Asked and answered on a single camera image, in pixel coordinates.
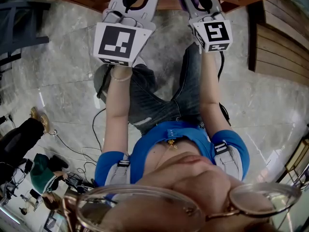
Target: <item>gray tile floor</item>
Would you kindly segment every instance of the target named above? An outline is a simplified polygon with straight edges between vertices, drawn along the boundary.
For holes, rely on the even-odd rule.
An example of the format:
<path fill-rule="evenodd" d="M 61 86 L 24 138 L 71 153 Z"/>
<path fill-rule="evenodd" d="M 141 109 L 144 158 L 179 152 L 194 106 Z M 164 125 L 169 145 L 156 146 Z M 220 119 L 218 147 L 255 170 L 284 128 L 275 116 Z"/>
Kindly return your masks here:
<path fill-rule="evenodd" d="M 306 124 L 309 122 L 309 88 L 284 79 L 248 70 L 248 18 L 244 8 L 226 15 L 232 23 L 234 43 L 225 52 L 225 68 L 220 80 L 222 104 L 230 114 L 234 130 L 245 141 L 251 165 L 246 182 L 272 181 L 283 170 Z M 32 106 L 44 111 L 52 129 L 80 153 L 98 159 L 98 143 L 92 132 L 95 114 L 104 108 L 96 98 L 93 74 L 100 61 L 92 56 L 95 24 L 101 14 L 62 1 L 52 2 L 42 31 L 50 43 L 23 49 L 22 59 L 3 75 L 0 116 L 11 113 L 16 126 L 28 117 Z M 177 89 L 182 56 L 193 41 L 183 11 L 160 11 L 154 17 L 157 30 L 141 56 L 153 69 L 160 89 L 157 95 L 170 99 Z M 105 113 L 95 122 L 102 138 Z M 2 134 L 13 127 L 1 125 Z M 129 148 L 140 133 L 129 126 Z M 70 170 L 83 167 L 82 155 L 67 149 L 55 136 L 44 135 L 27 157 L 36 153 L 62 155 Z M 86 176 L 93 178 L 95 166 L 86 165 Z"/>

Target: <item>black chair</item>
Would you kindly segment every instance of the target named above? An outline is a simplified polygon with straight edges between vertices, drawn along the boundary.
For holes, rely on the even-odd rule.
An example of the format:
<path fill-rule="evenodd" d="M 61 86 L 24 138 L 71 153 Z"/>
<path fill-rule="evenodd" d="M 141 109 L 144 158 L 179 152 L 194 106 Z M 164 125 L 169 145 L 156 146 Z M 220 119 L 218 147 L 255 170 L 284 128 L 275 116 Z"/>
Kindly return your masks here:
<path fill-rule="evenodd" d="M 0 66 L 20 59 L 21 53 L 12 55 L 17 49 L 49 42 L 47 36 L 36 36 L 43 11 L 49 8 L 50 4 L 43 2 L 0 3 L 0 55 L 7 53 L 7 58 L 0 60 Z"/>

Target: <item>ripped jeans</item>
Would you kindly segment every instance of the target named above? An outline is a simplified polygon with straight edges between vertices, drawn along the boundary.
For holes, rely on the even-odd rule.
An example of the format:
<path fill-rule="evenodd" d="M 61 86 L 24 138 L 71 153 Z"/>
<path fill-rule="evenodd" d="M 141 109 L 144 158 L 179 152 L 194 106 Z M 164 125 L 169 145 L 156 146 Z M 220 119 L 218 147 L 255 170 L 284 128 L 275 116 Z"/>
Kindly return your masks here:
<path fill-rule="evenodd" d="M 186 49 L 183 56 L 179 89 L 170 101 L 164 101 L 153 93 L 157 88 L 154 72 L 143 64 L 135 66 L 130 82 L 129 123 L 140 130 L 142 135 L 164 121 L 181 120 L 201 125 L 202 119 L 199 113 L 200 67 L 201 55 L 198 46 L 193 43 Z M 95 73 L 96 92 L 102 85 L 106 70 L 107 65 L 102 65 Z M 100 94 L 104 103 L 110 81 L 111 76 L 109 75 Z"/>

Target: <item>forearm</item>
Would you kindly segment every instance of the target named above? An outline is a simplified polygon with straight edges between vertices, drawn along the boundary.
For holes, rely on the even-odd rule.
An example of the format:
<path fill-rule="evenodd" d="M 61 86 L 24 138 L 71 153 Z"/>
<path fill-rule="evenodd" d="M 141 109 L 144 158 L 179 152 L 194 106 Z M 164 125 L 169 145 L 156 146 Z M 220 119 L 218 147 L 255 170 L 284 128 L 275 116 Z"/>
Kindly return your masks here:
<path fill-rule="evenodd" d="M 200 77 L 200 108 L 208 105 L 219 105 L 219 82 L 214 53 L 202 53 Z"/>
<path fill-rule="evenodd" d="M 128 67 L 115 66 L 112 70 L 113 76 L 117 79 L 124 79 L 132 74 Z M 130 78 L 119 82 L 111 78 L 106 97 L 107 117 L 128 116 L 130 109 Z"/>

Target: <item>backpack strap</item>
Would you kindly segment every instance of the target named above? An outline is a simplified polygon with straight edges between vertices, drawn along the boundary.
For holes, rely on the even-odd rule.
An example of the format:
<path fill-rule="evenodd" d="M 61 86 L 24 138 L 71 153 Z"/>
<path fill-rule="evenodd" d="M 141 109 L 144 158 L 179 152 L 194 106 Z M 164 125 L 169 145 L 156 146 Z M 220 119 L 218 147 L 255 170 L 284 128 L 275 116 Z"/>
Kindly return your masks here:
<path fill-rule="evenodd" d="M 225 141 L 216 144 L 214 149 L 216 152 L 214 157 L 216 165 L 225 173 L 242 180 L 242 162 L 238 150 L 231 145 L 227 145 Z"/>
<path fill-rule="evenodd" d="M 125 154 L 123 159 L 115 163 L 109 170 L 105 186 L 114 184 L 130 184 L 131 166 L 128 156 Z"/>

